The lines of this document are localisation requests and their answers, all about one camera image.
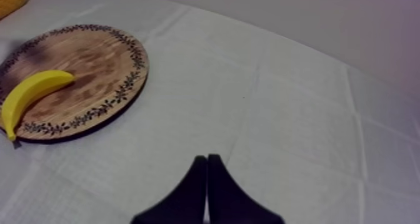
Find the yellow banana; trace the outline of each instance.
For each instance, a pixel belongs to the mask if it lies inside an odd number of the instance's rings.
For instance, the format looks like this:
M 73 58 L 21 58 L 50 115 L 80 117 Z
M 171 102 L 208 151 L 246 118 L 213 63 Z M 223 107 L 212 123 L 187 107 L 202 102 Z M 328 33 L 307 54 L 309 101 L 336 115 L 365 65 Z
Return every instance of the yellow banana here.
M 28 106 L 73 81 L 72 74 L 51 70 L 36 73 L 18 84 L 4 100 L 1 109 L 1 117 L 9 140 L 16 140 L 14 127 Z

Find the table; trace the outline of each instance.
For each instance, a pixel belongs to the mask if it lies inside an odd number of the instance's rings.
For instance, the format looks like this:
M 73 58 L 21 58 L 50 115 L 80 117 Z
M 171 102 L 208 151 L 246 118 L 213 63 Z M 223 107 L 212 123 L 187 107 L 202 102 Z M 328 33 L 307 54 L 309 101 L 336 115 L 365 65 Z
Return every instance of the table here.
M 138 38 L 147 84 L 84 138 L 14 150 L 0 136 L 0 223 L 129 223 L 208 153 L 288 224 L 419 223 L 414 99 L 290 39 L 163 0 L 30 0 L 0 21 L 0 58 L 84 23 Z

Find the decorative leaf border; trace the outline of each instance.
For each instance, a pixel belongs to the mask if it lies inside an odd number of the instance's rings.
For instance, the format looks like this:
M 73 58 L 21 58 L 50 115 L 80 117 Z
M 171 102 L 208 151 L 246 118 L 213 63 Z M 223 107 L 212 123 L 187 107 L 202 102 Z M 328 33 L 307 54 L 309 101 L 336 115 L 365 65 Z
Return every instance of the decorative leaf border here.
M 5 75 L 11 66 L 13 66 L 19 59 L 20 55 L 28 52 L 30 49 L 36 47 L 41 41 L 44 41 L 49 36 L 58 36 L 60 34 L 67 34 L 73 31 L 102 31 L 107 32 L 121 43 L 127 46 L 127 50 L 130 52 L 130 58 L 133 61 L 133 70 L 125 76 L 123 84 L 119 85 L 119 89 L 115 90 L 115 94 L 111 99 L 106 99 L 104 102 L 96 108 L 91 108 L 85 112 L 82 116 L 75 116 L 71 121 L 52 125 L 51 123 L 24 123 L 23 130 L 28 133 L 42 133 L 44 135 L 54 136 L 61 134 L 63 131 L 69 129 L 76 129 L 79 126 L 86 125 L 88 121 L 94 118 L 101 117 L 108 113 L 108 110 L 114 108 L 117 104 L 127 101 L 128 91 L 133 89 L 134 82 L 140 78 L 141 71 L 146 69 L 146 63 L 143 60 L 144 51 L 138 47 L 136 40 L 131 39 L 127 34 L 118 31 L 110 26 L 102 26 L 96 24 L 78 24 L 75 26 L 68 26 L 61 29 L 52 30 L 46 34 L 42 34 L 28 42 L 24 43 L 16 52 L 12 54 L 1 66 L 0 66 L 0 77 Z M 0 107 L 3 105 L 5 97 L 0 99 Z

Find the round wooden board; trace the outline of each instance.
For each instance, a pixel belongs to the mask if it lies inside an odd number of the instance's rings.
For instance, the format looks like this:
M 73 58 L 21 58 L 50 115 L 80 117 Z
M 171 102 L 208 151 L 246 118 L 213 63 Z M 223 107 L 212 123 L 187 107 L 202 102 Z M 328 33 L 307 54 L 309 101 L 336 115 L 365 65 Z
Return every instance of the round wooden board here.
M 19 138 L 56 140 L 104 122 L 139 93 L 149 61 L 124 31 L 92 24 L 56 29 L 24 43 L 0 66 L 0 107 L 22 80 L 49 69 L 76 80 L 29 107 L 16 127 Z

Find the white wall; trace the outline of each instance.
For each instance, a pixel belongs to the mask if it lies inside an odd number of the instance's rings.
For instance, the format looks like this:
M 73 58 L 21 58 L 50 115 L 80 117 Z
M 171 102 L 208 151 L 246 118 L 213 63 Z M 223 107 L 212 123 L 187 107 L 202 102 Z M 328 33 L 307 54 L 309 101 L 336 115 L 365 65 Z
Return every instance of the white wall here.
M 255 24 L 406 91 L 420 89 L 420 0 L 172 1 Z

